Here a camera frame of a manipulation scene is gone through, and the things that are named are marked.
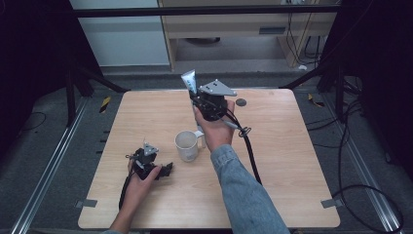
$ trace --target jean jacket sleeve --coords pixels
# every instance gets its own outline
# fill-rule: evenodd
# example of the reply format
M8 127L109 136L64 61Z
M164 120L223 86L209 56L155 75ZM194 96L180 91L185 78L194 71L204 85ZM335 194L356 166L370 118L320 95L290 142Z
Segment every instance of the jean jacket sleeve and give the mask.
M265 188L245 169L231 145L210 155L234 233L285 233L282 221Z

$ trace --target white mug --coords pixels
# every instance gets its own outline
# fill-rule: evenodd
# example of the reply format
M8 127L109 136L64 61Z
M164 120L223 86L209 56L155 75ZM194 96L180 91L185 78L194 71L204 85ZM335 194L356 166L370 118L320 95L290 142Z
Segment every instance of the white mug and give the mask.
M176 135L176 149L184 162L192 162L198 156L198 138L203 135L201 131L182 131Z

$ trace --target black pole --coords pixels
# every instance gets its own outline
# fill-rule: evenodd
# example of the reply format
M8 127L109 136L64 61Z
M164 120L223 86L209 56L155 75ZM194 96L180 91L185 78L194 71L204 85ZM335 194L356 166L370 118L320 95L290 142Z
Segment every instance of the black pole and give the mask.
M189 15L236 15L236 14L286 14L286 13L334 13L350 10L355 6L331 5L252 5L252 6L205 6L167 8L87 9L73 11L49 11L48 14L75 18L154 17Z

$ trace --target toothpaste tube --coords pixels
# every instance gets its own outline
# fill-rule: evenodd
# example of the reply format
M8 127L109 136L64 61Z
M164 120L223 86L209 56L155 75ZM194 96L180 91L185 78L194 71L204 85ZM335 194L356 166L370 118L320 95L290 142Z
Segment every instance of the toothpaste tube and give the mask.
M185 83L186 88L192 92L194 95L197 93L197 82L195 80L195 70L191 70L181 75L183 83Z

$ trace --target wooden table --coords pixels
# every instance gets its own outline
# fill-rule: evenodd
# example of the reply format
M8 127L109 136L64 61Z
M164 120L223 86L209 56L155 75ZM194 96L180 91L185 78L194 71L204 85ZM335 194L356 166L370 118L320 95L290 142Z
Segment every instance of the wooden table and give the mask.
M311 144L294 94L290 90L237 90L235 114L243 127L252 128L249 138L264 187L288 227L336 227L335 208L324 209L321 200L331 199L318 158ZM160 149L155 163L173 162L169 177L155 181L132 227L230 228L217 176L207 148L198 158L179 159L174 137L196 130L187 91L139 91L125 93L101 156L84 207L82 228L108 228L118 212L127 176L125 155L142 147L143 140ZM233 146L252 173L244 140L234 136Z

